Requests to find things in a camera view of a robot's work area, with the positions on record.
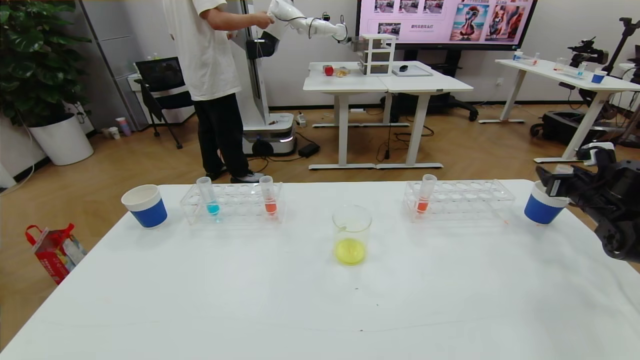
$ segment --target man's hand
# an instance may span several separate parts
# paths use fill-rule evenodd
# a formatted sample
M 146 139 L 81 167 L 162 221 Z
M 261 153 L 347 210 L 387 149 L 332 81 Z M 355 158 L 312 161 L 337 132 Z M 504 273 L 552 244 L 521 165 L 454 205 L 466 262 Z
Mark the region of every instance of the man's hand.
M 255 25 L 260 29 L 264 30 L 268 28 L 269 25 L 274 23 L 274 20 L 269 15 L 267 15 L 266 12 L 254 13 L 252 15 Z

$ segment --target yellow liquid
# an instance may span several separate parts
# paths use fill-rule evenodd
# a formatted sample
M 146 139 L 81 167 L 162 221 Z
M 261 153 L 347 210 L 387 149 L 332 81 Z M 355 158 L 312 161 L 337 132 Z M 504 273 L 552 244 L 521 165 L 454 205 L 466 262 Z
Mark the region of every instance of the yellow liquid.
M 346 238 L 335 244 L 335 257 L 345 265 L 356 265 L 364 256 L 364 244 L 356 239 Z

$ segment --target shelf unit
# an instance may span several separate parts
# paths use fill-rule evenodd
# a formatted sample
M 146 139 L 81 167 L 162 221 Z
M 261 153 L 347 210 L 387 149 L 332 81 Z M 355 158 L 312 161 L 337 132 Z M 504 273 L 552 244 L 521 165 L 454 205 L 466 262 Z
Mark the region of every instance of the shelf unit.
M 388 34 L 364 34 L 353 42 L 360 56 L 360 71 L 366 76 L 391 76 L 396 37 Z

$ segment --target blue cup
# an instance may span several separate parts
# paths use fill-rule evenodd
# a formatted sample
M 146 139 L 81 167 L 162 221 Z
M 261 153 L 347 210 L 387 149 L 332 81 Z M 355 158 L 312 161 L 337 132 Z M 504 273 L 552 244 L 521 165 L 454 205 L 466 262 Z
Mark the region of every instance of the blue cup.
M 120 200 L 142 227 L 156 227 L 166 220 L 166 209 L 156 185 L 140 185 L 126 192 Z
M 604 77 L 607 75 L 606 72 L 602 70 L 596 70 L 593 73 L 593 78 L 591 78 L 591 82 L 594 84 L 601 84 Z
M 538 224 L 548 225 L 569 205 L 566 197 L 550 197 L 541 181 L 536 181 L 531 190 L 524 215 Z

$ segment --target poster on screen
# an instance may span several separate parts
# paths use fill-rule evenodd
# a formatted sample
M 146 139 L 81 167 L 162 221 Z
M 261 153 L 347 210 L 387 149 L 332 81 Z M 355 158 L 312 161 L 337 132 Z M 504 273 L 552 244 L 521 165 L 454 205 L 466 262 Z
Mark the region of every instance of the poster on screen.
M 400 44 L 520 42 L 532 0 L 362 0 L 360 34 Z

